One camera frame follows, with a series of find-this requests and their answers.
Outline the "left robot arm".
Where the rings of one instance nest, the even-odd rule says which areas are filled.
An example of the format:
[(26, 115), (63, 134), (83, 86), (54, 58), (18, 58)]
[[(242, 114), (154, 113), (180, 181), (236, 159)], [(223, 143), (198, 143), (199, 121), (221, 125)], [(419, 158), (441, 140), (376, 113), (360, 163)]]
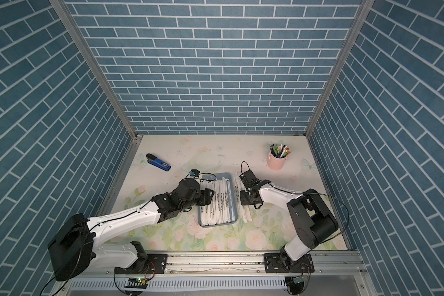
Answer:
[(54, 277), (64, 282), (89, 267), (114, 268), (120, 275), (150, 270), (148, 255), (140, 242), (130, 247), (105, 249), (104, 243), (143, 226), (158, 224), (188, 212), (193, 206), (210, 205), (215, 195), (193, 178), (181, 180), (171, 192), (156, 195), (142, 205), (100, 217), (70, 217), (48, 244)]

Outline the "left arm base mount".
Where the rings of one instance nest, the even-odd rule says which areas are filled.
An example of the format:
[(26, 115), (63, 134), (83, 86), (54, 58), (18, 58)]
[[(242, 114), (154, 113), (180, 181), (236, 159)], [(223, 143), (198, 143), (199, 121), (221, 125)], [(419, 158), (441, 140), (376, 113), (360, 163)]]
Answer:
[(161, 275), (164, 274), (167, 259), (167, 254), (149, 254), (145, 259), (138, 258), (128, 268), (115, 267), (114, 273), (116, 275), (143, 275), (145, 273)]

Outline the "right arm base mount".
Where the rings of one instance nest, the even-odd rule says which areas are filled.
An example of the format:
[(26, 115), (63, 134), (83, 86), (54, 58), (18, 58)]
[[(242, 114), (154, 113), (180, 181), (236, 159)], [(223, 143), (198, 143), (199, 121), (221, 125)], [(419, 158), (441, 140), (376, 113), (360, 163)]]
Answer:
[(263, 255), (266, 273), (314, 273), (312, 256), (306, 254), (293, 261), (287, 255), (266, 253)]

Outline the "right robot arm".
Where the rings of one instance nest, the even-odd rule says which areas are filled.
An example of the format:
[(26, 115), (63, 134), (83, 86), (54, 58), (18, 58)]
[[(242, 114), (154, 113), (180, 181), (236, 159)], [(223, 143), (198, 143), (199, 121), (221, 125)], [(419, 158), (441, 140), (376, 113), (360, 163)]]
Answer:
[(270, 180), (257, 178), (252, 170), (239, 177), (244, 186), (240, 192), (242, 205), (260, 208), (264, 204), (273, 204), (289, 212), (296, 236), (281, 249), (288, 261), (301, 259), (339, 229), (334, 214), (314, 189), (290, 191), (275, 186)]

